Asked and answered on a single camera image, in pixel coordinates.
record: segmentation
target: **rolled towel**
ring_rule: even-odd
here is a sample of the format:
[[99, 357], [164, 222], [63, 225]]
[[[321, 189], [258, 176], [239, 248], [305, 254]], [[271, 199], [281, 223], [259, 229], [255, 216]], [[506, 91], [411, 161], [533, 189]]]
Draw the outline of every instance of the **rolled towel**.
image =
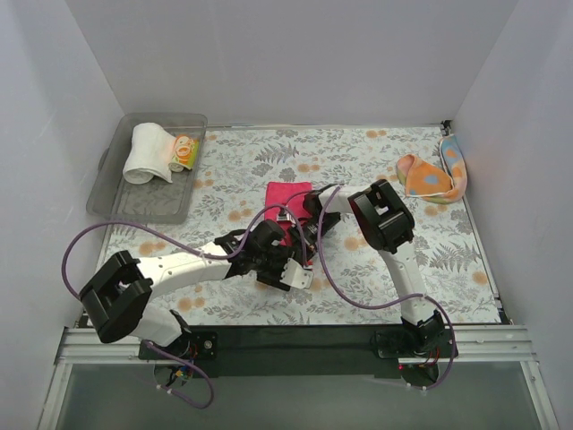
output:
[[153, 176], [171, 183], [169, 162], [175, 137], [161, 125], [144, 123], [133, 128], [132, 150], [124, 165], [124, 178], [130, 184], [145, 184]]

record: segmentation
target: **blue dot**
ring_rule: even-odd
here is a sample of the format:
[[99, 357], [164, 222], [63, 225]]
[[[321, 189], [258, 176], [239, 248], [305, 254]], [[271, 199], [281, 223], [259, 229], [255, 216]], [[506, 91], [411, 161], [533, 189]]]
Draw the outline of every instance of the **blue dot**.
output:
[[426, 184], [436, 185], [438, 184], [438, 177], [435, 175], [428, 175], [423, 179]]

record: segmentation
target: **gray wall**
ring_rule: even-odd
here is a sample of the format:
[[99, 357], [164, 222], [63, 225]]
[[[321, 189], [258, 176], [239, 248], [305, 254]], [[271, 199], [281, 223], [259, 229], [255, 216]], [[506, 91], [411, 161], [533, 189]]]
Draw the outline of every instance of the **gray wall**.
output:
[[573, 5], [520, 0], [456, 116], [468, 197], [503, 303], [573, 428]]
[[[35, 428], [65, 323], [67, 242], [122, 110], [64, 0], [0, 0], [0, 428]], [[100, 244], [73, 257], [81, 285]]]
[[125, 112], [428, 124], [458, 111], [517, 0], [67, 0]]

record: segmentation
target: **table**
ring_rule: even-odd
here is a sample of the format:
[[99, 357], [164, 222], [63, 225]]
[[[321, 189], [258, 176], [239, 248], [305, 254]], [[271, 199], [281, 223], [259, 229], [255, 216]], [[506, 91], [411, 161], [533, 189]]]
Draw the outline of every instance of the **table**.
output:
[[[186, 222], [150, 227], [200, 246], [229, 230], [246, 227], [263, 206], [270, 181], [309, 181], [318, 188], [332, 183], [368, 185], [387, 178], [415, 217], [416, 259], [428, 294], [441, 302], [454, 323], [499, 323], [492, 285], [465, 204], [436, 205], [405, 198], [396, 176], [396, 162], [410, 152], [440, 166], [439, 139], [438, 127], [210, 131]], [[134, 228], [113, 227], [107, 237], [105, 258], [120, 250], [135, 257], [177, 252]], [[352, 216], [343, 216], [324, 245], [329, 270], [349, 297], [368, 305], [397, 297], [383, 260], [366, 244]], [[190, 325], [400, 322], [399, 306], [367, 311], [339, 299], [318, 257], [308, 290], [285, 293], [257, 283], [251, 274], [181, 288], [153, 303], [178, 310]]]

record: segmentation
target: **folded red cloth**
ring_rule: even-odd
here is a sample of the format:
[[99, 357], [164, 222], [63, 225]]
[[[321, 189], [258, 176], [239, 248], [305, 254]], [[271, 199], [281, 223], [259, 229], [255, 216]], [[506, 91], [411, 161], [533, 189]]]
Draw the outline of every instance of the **folded red cloth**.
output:
[[[312, 184], [310, 182], [269, 182], [267, 185], [267, 194], [265, 196], [265, 206], [269, 206], [273, 203], [285, 204], [288, 197], [295, 193], [300, 193], [301, 191], [311, 191]], [[288, 202], [288, 209], [290, 209], [294, 215], [300, 218], [310, 217], [308, 213], [303, 208], [304, 194], [297, 195], [290, 202]], [[278, 208], [273, 208], [265, 212], [265, 219], [277, 220]], [[280, 222], [279, 225], [283, 230], [287, 231], [290, 225], [286, 222]], [[290, 237], [286, 235], [286, 241], [283, 241], [287, 245], [290, 245]]]

